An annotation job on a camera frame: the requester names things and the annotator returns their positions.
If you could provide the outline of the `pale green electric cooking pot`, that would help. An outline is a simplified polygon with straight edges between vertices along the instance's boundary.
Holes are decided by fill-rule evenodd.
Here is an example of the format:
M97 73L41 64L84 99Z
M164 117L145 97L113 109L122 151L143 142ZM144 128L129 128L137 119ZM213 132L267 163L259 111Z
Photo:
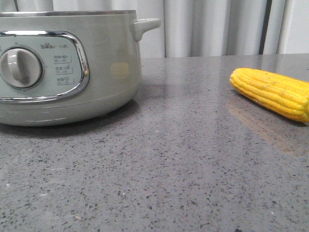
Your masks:
M28 88L0 75L0 121L51 126L105 115L129 102L141 77L139 42L157 18L136 11L4 12L0 57L24 48L41 61L40 80Z

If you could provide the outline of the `white pleated curtain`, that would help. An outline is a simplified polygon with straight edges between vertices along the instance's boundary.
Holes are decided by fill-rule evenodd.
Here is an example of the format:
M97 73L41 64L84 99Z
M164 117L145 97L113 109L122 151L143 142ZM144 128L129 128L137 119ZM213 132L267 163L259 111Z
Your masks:
M136 10L161 20L140 43L143 58L309 51L306 0L3 0L0 10Z

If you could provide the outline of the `yellow corn cob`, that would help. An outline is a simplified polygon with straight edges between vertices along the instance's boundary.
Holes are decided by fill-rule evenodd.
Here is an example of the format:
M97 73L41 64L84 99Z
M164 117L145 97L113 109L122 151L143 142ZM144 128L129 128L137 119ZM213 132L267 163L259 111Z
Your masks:
M288 119L308 123L309 83L268 71L237 68L231 85L257 104Z

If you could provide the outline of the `grey round control knob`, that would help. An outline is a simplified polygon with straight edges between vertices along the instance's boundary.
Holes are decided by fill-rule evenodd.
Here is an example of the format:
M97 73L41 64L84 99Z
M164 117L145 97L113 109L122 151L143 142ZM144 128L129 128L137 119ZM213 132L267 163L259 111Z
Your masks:
M24 48L12 48L0 58L0 73L3 80L17 88L35 85L43 72L40 59Z

